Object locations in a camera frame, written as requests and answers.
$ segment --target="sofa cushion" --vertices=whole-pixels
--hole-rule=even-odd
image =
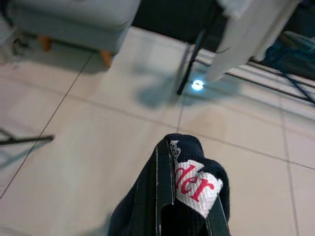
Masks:
[[[140,0],[15,0],[17,7],[68,20],[121,30],[132,20]]]

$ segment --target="blue light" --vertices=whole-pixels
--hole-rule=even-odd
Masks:
[[[193,90],[196,90],[196,91],[200,91],[203,89],[203,85],[204,85],[204,82],[202,82],[201,80],[195,80],[191,87]]]

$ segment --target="wooden sofa leg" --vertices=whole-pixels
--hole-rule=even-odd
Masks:
[[[110,68],[112,66],[113,54],[106,50],[100,50],[99,53],[102,56],[103,62],[106,67]]]
[[[44,52],[48,52],[51,48],[51,39],[44,35],[39,35],[37,40],[40,42]]]

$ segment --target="tile floor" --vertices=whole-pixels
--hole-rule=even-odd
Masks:
[[[233,235],[314,235],[312,107],[232,76],[177,97],[186,45],[136,28],[108,71],[87,49],[31,48],[0,68],[0,125],[56,138],[1,147],[0,236],[103,235],[155,144],[172,132],[197,136],[226,168]],[[231,72],[291,89],[249,66]],[[203,73],[197,65],[191,79]]]

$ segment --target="white cloth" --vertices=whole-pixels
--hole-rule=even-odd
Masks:
[[[263,60],[300,0],[250,0],[239,18],[229,18],[207,80],[220,79],[250,57]]]
[[[227,17],[238,19],[247,10],[253,0],[217,0],[224,9],[223,14]]]

